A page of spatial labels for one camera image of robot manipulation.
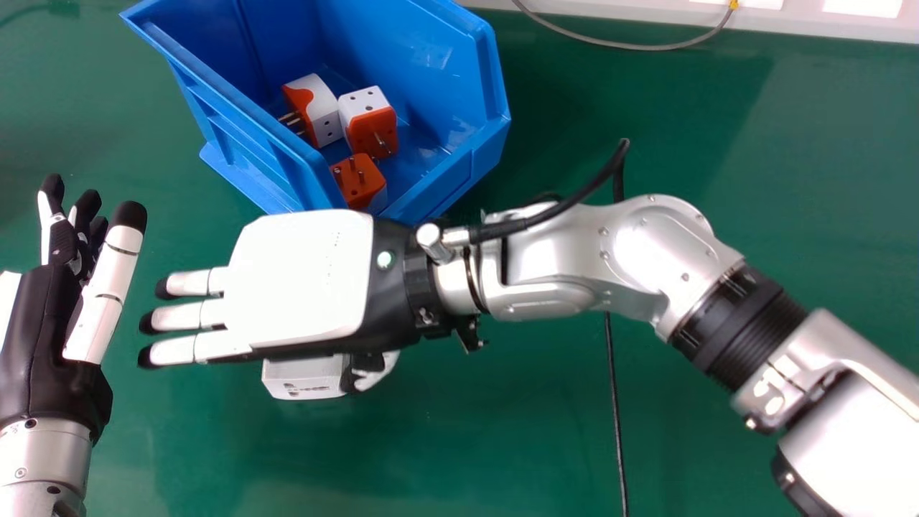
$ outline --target gray cable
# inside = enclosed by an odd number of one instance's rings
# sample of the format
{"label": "gray cable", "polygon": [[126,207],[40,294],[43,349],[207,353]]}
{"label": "gray cable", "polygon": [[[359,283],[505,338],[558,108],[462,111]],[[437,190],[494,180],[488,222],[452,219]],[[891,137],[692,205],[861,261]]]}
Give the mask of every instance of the gray cable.
{"label": "gray cable", "polygon": [[592,38],[590,36],[585,36],[584,34],[578,34],[577,32],[571,32],[570,30],[559,27],[555,25],[554,23],[548,21],[546,18],[541,17],[540,15],[529,10],[527,6],[523,5],[522,0],[511,0],[511,2],[513,2],[514,5],[517,6],[518,9],[520,9],[520,12],[527,15],[527,17],[529,17],[531,20],[535,21],[536,23],[539,23],[541,26],[545,27],[546,29],[552,30],[554,32],[558,32],[559,34],[562,34],[563,36],[574,38],[575,40],[583,41],[584,43],[590,43],[592,45],[600,45],[601,47],[622,49],[624,51],[643,51],[643,52],[675,51],[678,49],[684,49],[686,47],[691,47],[697,43],[701,43],[702,41],[708,40],[709,38],[721,32],[722,29],[724,29],[724,25],[728,23],[728,20],[731,19],[731,15],[734,13],[734,10],[736,9],[736,5],[729,6],[728,12],[724,13],[724,18],[721,19],[718,25],[712,28],[712,30],[706,32],[705,34],[702,34],[701,36],[697,36],[693,38],[692,40],[680,41],[678,43],[669,43],[666,45],[635,45],[632,43],[623,43],[620,41],[601,40],[599,38]]}

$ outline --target blue plastic bin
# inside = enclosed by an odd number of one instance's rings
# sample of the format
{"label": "blue plastic bin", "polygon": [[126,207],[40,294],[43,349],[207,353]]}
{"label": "blue plastic bin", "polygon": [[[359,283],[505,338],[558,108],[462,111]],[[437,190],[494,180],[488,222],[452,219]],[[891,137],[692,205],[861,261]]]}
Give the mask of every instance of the blue plastic bin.
{"label": "blue plastic bin", "polygon": [[169,61],[201,158],[267,213],[346,207],[328,167],[347,143],[317,151],[277,120],[281,85],[311,73],[336,95],[379,85],[395,108],[383,216],[436,217],[501,157],[494,31],[450,0],[146,0],[121,16]]}

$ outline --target metal pin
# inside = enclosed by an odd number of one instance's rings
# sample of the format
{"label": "metal pin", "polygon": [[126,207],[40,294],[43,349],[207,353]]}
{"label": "metal pin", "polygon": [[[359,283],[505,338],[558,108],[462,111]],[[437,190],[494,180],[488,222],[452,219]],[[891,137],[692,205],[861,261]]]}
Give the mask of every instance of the metal pin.
{"label": "metal pin", "polygon": [[377,137],[377,144],[379,144],[380,147],[383,148],[383,151],[386,151],[386,154],[387,154],[387,155],[392,156],[392,151],[390,151],[389,146],[386,145],[385,142],[383,142],[383,139],[380,138],[380,136],[379,136],[378,134],[376,134],[375,132],[373,133],[373,136],[376,136],[376,137]]}

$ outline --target green surface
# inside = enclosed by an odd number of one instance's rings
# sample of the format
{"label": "green surface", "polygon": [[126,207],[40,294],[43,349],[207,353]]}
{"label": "green surface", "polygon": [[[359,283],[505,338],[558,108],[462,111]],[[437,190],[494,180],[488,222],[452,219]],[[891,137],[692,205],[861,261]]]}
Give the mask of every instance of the green surface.
{"label": "green surface", "polygon": [[[486,322],[492,344],[408,350],[363,396],[281,403],[258,364],[143,372],[134,322],[170,270],[223,263],[258,210],[198,159],[202,138],[126,6],[0,4],[0,265],[38,259],[34,192],[135,199],[150,226],[105,370],[114,420],[96,448],[92,517],[618,514],[598,315]],[[919,52],[730,32],[685,52],[591,48],[517,14],[498,34],[514,116],[501,166],[455,219],[570,192],[619,136],[626,189],[694,203],[718,235],[807,306],[827,306],[919,370]],[[697,29],[569,20],[671,40]],[[595,201],[608,201],[605,196]],[[615,321],[634,515],[791,514],[774,440],[646,325]]]}

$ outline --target robotic hand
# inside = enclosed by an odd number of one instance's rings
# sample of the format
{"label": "robotic hand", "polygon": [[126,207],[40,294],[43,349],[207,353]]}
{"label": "robotic hand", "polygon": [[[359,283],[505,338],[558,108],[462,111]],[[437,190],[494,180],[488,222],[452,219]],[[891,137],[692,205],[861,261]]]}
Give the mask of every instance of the robotic hand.
{"label": "robotic hand", "polygon": [[335,396],[373,385],[422,337],[456,331],[478,350],[480,314],[615,312],[648,322],[731,391],[747,428],[785,431],[773,475],[800,511],[919,514],[919,379],[826,310],[808,313],[685,201],[578,204],[621,170],[628,145],[571,198],[480,226],[412,230],[343,211],[263,217],[227,268],[160,284],[161,297],[223,297],[153,311],[149,332],[206,331],[156,342],[140,364],[263,359],[274,396]]}
{"label": "robotic hand", "polygon": [[83,516],[112,392],[99,364],[118,324],[147,213],[111,225],[88,190],[64,216],[60,176],[38,193],[41,266],[0,273],[0,515]]}

